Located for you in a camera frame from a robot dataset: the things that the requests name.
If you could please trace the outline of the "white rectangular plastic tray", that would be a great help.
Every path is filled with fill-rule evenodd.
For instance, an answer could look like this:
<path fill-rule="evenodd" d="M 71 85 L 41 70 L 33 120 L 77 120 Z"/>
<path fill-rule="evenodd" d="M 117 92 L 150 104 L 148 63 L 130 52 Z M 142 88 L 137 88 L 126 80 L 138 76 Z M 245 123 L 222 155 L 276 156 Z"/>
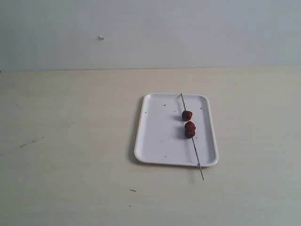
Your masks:
<path fill-rule="evenodd" d="M 194 141 L 201 167 L 218 162 L 218 149 L 208 98 L 183 94 L 196 125 Z M 143 163 L 198 167 L 191 139 L 185 137 L 180 94 L 151 93 L 143 98 L 134 148 Z"/>

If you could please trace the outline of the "thin metal skewer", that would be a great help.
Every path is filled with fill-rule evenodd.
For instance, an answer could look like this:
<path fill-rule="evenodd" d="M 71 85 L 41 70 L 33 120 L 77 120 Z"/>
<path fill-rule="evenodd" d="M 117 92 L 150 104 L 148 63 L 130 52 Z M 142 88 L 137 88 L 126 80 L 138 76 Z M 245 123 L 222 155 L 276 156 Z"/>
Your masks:
<path fill-rule="evenodd" d="M 185 101 L 184 101 L 184 98 L 183 98 L 183 94 L 181 93 L 180 96 L 181 96 L 181 100 L 182 100 L 182 104 L 183 104 L 184 110 L 187 110 L 186 104 L 185 104 Z M 200 171 L 200 174 L 201 174 L 201 178 L 204 181 L 205 179 L 204 179 L 202 167 L 200 165 L 200 160 L 199 160 L 199 156 L 198 156 L 198 151 L 197 151 L 197 148 L 196 148 L 196 144 L 195 144 L 195 141 L 194 141 L 194 137 L 190 138 L 190 139 L 192 140 L 192 143 L 193 143 L 193 148 L 194 148 L 194 152 L 195 152 L 195 155 L 196 155 L 196 158 L 197 158 L 197 162 L 198 162 L 198 167 L 199 167 L 199 171 Z"/>

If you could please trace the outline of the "dried red date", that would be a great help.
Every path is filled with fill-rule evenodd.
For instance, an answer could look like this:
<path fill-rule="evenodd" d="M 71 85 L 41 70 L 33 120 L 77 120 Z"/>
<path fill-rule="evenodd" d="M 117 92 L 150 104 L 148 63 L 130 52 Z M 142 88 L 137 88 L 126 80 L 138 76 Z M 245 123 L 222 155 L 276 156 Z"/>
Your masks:
<path fill-rule="evenodd" d="M 184 127 L 185 127 L 185 130 L 189 130 L 189 131 L 195 131 L 196 130 L 195 124 L 191 121 L 186 122 Z"/>
<path fill-rule="evenodd" d="M 182 112 L 182 119 L 184 121 L 190 121 L 192 118 L 192 115 L 193 115 L 193 113 L 191 111 L 184 110 Z"/>
<path fill-rule="evenodd" d="M 186 138 L 190 139 L 195 136 L 196 132 L 194 129 L 186 129 L 184 134 Z"/>

